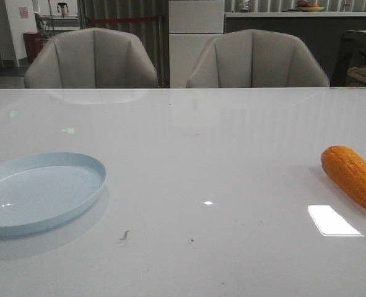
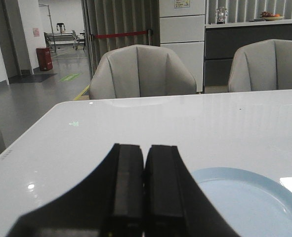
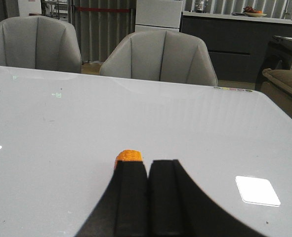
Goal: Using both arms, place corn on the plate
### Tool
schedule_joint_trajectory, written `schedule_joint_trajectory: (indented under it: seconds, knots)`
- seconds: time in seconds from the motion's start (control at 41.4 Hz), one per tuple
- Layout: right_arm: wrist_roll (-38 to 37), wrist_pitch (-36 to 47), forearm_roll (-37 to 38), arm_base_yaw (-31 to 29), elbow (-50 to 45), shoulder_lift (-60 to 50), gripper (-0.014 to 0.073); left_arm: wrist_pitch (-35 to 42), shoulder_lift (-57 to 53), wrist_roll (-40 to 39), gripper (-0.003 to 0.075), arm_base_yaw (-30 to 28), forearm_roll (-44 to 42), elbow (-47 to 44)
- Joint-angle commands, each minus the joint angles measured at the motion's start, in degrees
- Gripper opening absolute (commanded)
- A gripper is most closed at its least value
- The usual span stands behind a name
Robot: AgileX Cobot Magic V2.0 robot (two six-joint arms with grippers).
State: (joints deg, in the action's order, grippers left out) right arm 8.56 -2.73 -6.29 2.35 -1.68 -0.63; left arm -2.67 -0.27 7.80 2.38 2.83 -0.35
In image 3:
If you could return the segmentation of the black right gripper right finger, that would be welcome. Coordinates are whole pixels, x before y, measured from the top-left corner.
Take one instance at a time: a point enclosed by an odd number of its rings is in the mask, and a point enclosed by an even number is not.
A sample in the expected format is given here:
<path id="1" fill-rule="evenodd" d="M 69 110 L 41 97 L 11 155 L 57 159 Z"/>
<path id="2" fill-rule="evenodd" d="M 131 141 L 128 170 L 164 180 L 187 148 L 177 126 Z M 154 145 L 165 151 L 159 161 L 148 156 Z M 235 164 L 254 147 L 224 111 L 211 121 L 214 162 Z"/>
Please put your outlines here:
<path id="1" fill-rule="evenodd" d="M 152 237 L 260 237 L 216 204 L 178 160 L 155 160 L 149 172 Z"/>

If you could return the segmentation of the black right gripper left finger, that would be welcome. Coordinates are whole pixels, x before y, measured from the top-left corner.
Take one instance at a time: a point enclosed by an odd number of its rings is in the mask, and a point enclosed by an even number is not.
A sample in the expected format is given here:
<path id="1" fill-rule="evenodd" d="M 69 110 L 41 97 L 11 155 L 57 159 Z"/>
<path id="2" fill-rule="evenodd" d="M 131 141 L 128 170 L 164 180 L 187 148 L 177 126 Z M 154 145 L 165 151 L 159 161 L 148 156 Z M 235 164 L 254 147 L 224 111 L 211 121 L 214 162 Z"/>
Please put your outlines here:
<path id="1" fill-rule="evenodd" d="M 147 173 L 141 161 L 119 161 L 78 237 L 146 237 Z"/>

